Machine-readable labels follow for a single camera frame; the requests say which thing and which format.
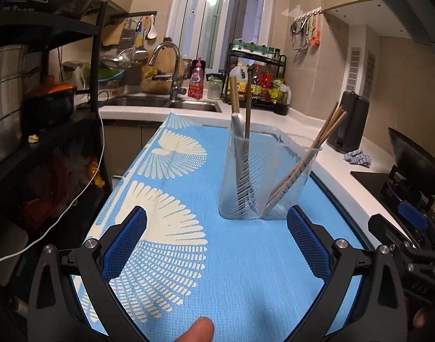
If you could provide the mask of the person right hand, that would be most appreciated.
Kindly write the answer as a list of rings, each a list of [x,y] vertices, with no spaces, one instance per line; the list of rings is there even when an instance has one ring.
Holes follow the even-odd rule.
[[[407,309],[407,341],[435,341],[435,294],[431,303],[404,292]]]

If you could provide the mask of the person left hand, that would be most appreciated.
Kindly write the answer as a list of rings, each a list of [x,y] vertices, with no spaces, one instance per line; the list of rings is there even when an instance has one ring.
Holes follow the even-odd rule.
[[[214,335],[213,321],[207,317],[198,318],[175,342],[211,342]]]

